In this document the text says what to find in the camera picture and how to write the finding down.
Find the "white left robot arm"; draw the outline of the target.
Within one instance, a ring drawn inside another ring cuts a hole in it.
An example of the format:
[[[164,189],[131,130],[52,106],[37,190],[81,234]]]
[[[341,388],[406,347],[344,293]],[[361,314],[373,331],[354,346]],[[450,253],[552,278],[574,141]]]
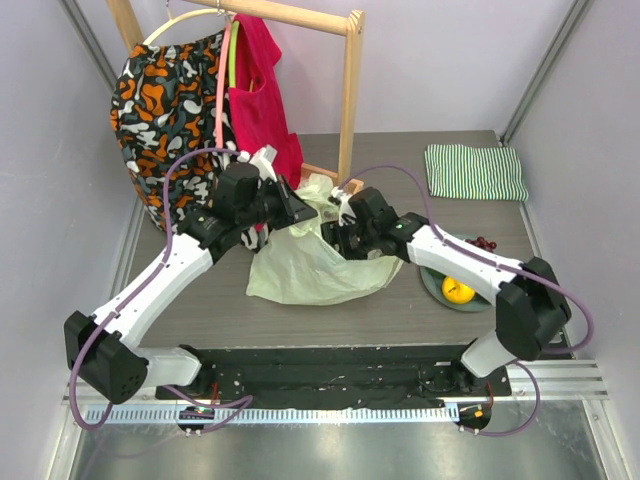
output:
[[[192,210],[154,263],[91,315],[74,312],[66,320],[70,383],[83,380],[115,405],[143,388],[166,385],[205,397],[213,385],[211,364],[188,345],[143,348],[146,332],[191,282],[240,244],[243,233],[256,225],[279,230],[316,215],[283,178],[260,179],[254,165],[231,165],[212,206]]]

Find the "green avocado print plastic bag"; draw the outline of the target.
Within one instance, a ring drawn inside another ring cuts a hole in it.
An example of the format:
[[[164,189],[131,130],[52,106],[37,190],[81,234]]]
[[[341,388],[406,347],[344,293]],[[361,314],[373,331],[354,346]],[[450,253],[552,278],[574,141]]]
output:
[[[403,266],[396,257],[347,260],[324,241],[321,226],[338,218],[329,201],[332,180],[313,174],[296,193],[318,215],[269,234],[254,255],[246,294],[278,304],[327,306],[371,295],[386,288]]]

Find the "red grape bunch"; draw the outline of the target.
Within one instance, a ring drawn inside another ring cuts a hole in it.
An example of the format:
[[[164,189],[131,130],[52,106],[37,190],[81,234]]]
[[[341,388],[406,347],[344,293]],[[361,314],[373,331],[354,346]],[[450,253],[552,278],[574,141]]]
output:
[[[477,237],[475,239],[466,239],[466,242],[485,251],[494,252],[497,248],[497,243],[486,240],[484,237]]]

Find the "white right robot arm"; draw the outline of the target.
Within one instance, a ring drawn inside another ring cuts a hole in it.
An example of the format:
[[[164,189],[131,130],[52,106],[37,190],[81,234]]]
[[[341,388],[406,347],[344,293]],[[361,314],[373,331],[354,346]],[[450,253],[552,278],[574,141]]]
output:
[[[322,235],[344,258],[396,257],[468,285],[494,307],[494,328],[473,340],[451,371],[453,386],[462,394],[477,393],[490,374],[515,360],[538,359],[571,317],[553,269],[538,257],[527,262],[502,257],[423,216],[398,215],[372,187],[356,194],[335,187],[329,200],[339,214]]]

